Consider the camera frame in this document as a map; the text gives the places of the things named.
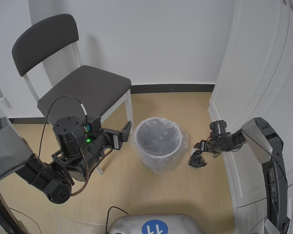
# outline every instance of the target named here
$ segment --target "chair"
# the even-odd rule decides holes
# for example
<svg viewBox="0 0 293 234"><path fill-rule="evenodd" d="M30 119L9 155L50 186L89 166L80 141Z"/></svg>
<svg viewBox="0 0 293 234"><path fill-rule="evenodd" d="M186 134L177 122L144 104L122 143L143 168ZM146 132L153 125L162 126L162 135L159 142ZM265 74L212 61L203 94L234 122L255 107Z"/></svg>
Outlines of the chair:
<svg viewBox="0 0 293 234"><path fill-rule="evenodd" d="M34 24L15 42L12 48L12 57L20 76L25 79L37 101L38 109L46 116L55 99L63 95L70 95L83 103L88 116L101 116L101 122L103 122L125 102L127 119L132 122L133 126L130 79L83 65L76 43L78 39L79 35L73 16L60 14ZM32 86L27 72L70 44L80 67L40 98ZM50 110L48 121L53 125L58 119L72 115L78 116L81 120L84 119L84 112L80 104L72 98L64 97L55 102Z"/></svg>

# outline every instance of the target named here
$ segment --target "crumpled black plastic bag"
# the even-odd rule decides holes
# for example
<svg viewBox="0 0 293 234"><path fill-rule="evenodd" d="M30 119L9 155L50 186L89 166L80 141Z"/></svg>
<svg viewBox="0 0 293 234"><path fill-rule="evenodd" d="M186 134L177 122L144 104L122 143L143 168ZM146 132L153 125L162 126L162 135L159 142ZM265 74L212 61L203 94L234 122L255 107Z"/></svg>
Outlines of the crumpled black plastic bag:
<svg viewBox="0 0 293 234"><path fill-rule="evenodd" d="M207 165L205 160L202 158L200 151L196 150L190 157L188 165L194 168L200 168Z"/></svg>

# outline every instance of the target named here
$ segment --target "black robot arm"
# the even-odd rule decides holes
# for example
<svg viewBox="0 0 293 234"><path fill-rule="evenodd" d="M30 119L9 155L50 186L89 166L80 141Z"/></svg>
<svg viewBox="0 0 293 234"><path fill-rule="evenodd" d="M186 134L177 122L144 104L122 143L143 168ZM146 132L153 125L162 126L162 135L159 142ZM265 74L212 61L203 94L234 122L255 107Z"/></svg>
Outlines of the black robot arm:
<svg viewBox="0 0 293 234"><path fill-rule="evenodd" d="M234 134L226 132L226 127L224 120L212 122L210 137L207 141L201 140L194 148L219 154L238 151L248 143L262 165L265 179L268 211L264 233L287 233L290 219L287 217L288 184L282 154L283 141L261 117L251 119Z"/></svg>
<svg viewBox="0 0 293 234"><path fill-rule="evenodd" d="M117 131L102 128L100 120L100 117L89 117L84 128L86 121L81 121L78 117L59 119L54 124L53 131L60 150L52 155L53 162L46 164L32 154L16 173L44 192L51 202L66 202L71 196L71 186L74 185L72 178L85 182L86 171L90 172L90 177L105 157L104 151L107 148L110 152L113 149L120 150L122 143L128 141L130 121L121 131Z"/></svg>

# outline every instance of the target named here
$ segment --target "trash can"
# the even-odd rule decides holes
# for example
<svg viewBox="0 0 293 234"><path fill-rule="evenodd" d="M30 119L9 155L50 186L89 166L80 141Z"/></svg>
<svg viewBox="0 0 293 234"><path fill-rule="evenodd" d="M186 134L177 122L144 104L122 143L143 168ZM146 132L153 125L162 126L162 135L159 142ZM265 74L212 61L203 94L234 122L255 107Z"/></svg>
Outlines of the trash can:
<svg viewBox="0 0 293 234"><path fill-rule="evenodd" d="M145 166L156 173L165 173L188 147L188 136L175 122L153 117L136 127L131 143Z"/></svg>

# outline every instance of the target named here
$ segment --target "chair backrest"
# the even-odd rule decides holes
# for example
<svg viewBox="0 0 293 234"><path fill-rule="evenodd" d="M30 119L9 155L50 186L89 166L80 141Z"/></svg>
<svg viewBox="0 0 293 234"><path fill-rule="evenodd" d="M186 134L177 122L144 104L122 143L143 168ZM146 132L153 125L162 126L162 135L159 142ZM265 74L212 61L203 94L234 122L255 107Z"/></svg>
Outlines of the chair backrest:
<svg viewBox="0 0 293 234"><path fill-rule="evenodd" d="M52 16L34 24L12 48L12 57L20 76L78 39L76 22L70 14Z"/></svg>

